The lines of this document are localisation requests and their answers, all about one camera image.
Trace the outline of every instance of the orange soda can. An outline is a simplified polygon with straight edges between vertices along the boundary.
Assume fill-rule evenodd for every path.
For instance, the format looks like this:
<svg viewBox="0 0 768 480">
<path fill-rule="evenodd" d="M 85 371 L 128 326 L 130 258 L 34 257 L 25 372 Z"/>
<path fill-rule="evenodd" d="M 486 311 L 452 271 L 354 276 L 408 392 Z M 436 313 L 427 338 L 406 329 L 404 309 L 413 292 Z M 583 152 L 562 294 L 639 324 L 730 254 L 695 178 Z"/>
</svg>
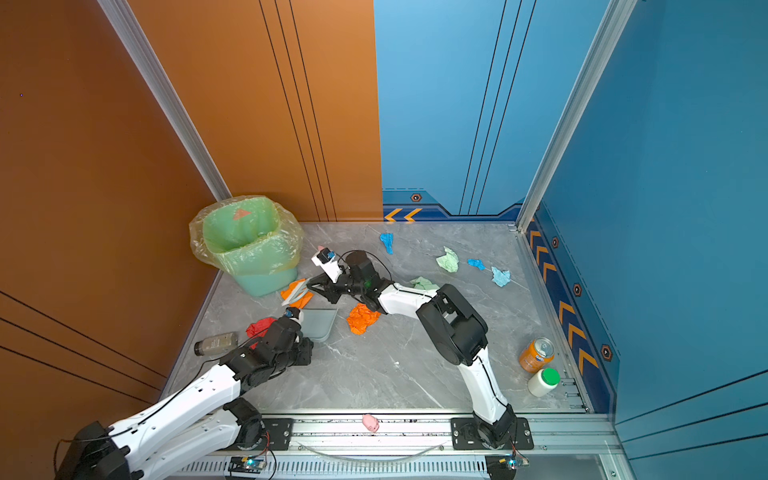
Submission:
<svg viewBox="0 0 768 480">
<path fill-rule="evenodd" d="M 548 338 L 540 336 L 531 342 L 527 349 L 523 350 L 518 361 L 526 372 L 536 373 L 544 365 L 550 363 L 553 358 L 554 345 Z"/>
</svg>

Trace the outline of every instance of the blue wall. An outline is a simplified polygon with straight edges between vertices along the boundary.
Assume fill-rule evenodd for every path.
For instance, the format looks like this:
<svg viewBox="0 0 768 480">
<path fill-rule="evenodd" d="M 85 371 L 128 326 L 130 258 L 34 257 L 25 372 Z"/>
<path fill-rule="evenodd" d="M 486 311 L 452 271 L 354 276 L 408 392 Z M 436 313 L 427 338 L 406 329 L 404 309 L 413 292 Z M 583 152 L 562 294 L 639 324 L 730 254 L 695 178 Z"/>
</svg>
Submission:
<svg viewBox="0 0 768 480">
<path fill-rule="evenodd" d="M 454 215 L 519 202 L 607 4 L 376 0 L 385 204 L 387 190 Z"/>
<path fill-rule="evenodd" d="M 751 408 L 768 399 L 767 18 L 765 2 L 638 2 L 545 194 L 621 358 L 617 430 L 640 478 L 697 455 L 697 478 L 727 478 L 702 445 L 768 432 Z"/>
</svg>

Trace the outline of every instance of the green trash can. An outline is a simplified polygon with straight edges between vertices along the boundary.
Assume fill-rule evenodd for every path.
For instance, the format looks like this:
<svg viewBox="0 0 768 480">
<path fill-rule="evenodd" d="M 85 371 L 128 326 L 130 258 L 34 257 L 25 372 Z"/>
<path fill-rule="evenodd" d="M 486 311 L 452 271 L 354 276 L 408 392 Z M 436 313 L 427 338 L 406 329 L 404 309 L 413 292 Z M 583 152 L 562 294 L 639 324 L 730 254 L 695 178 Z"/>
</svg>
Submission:
<svg viewBox="0 0 768 480">
<path fill-rule="evenodd" d="M 228 198 L 190 222 L 195 256 L 263 296 L 296 279 L 304 231 L 288 210 L 262 195 Z"/>
</svg>

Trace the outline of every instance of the gray marble floor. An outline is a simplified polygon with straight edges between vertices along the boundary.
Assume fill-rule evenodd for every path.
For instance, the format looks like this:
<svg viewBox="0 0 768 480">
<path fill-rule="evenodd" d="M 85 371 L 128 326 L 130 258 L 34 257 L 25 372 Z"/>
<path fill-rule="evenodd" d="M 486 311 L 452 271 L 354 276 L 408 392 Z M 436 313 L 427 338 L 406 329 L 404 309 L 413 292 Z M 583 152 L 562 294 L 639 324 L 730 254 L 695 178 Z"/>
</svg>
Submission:
<svg viewBox="0 0 768 480">
<path fill-rule="evenodd" d="M 562 388 L 542 398 L 526 387 L 530 375 L 518 364 L 519 353 L 538 336 L 555 334 L 537 314 L 526 286 L 512 233 L 499 223 L 305 223 L 306 232 L 299 278 L 320 270 L 310 257 L 317 245 L 336 252 L 361 249 L 373 252 L 386 263 L 396 282 L 410 285 L 425 276 L 461 291 L 488 324 L 492 366 L 505 396 L 517 411 L 566 410 L 568 399 Z M 381 233 L 394 234 L 394 254 L 388 255 L 379 240 Z M 460 259 L 457 273 L 441 269 L 435 258 L 443 246 Z M 469 266 L 478 258 L 487 270 Z M 510 270 L 512 281 L 500 288 L 492 281 L 491 266 Z M 283 311 L 278 293 L 253 298 L 228 275 L 223 275 L 195 341 L 218 333 L 237 331 L 245 340 L 245 329 L 266 316 Z M 349 331 L 346 317 L 356 305 L 345 296 L 335 306 L 315 295 L 307 308 L 338 308 L 330 338 L 317 343 L 312 364 L 289 368 L 274 379 L 245 394 L 267 413 L 294 409 L 458 409 L 471 412 L 472 401 L 455 366 L 435 350 L 418 320 L 400 315 L 382 315 L 368 331 L 357 336 Z M 180 358 L 174 389 L 191 380 L 207 357 L 191 349 Z M 562 372 L 558 357 L 551 364 Z"/>
</svg>

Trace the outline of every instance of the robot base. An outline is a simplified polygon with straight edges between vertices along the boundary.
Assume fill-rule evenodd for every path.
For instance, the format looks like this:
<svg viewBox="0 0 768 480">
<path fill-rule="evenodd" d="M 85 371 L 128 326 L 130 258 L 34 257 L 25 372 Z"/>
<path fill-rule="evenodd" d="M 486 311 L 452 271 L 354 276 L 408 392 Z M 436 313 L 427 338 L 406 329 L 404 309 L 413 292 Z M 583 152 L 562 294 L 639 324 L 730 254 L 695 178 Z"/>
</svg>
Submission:
<svg viewBox="0 0 768 480">
<path fill-rule="evenodd" d="M 451 430 L 454 450 L 492 450 L 480 439 L 475 419 L 466 417 L 451 419 Z M 511 438 L 511 442 L 505 443 L 498 450 L 512 450 L 512 443 L 515 444 L 517 450 L 533 450 L 531 427 L 528 425 L 527 419 L 517 418 L 515 436 Z"/>
</svg>

